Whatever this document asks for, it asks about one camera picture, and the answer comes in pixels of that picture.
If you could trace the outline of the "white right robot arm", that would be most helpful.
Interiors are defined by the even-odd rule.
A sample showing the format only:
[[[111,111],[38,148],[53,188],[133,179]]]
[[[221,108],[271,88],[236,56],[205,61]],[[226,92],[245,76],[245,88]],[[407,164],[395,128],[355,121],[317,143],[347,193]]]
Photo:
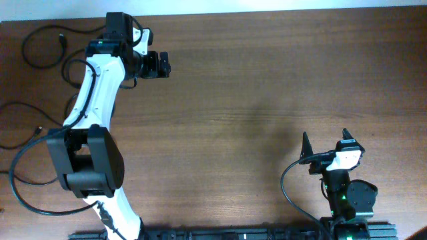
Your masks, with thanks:
[[[365,148],[344,128],[336,147],[323,153],[314,153],[306,132],[302,135],[300,158],[282,173],[280,187],[288,203],[312,220],[318,227],[318,239],[369,239],[367,221],[373,217],[373,206],[378,195],[377,186],[350,179],[350,171],[360,165]],[[286,193],[285,176],[295,165],[308,165],[310,175],[321,175],[322,194],[328,200],[331,215],[316,219],[297,206]]]

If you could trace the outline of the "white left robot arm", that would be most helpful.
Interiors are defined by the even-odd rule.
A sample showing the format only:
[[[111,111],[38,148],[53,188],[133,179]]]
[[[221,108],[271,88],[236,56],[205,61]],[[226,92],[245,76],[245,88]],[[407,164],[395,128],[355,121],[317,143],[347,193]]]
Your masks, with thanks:
[[[123,190],[125,165],[109,132],[115,98],[123,81],[168,78],[171,66],[166,52],[147,48],[153,33],[123,12],[109,12],[105,32],[85,49],[85,76],[77,100],[62,127],[26,144],[9,168],[14,196],[26,209],[48,216],[72,215],[78,209],[48,211],[31,206],[19,194],[15,168],[32,147],[46,142],[58,182],[66,191],[94,209],[105,226],[106,239],[148,239],[143,220]]]

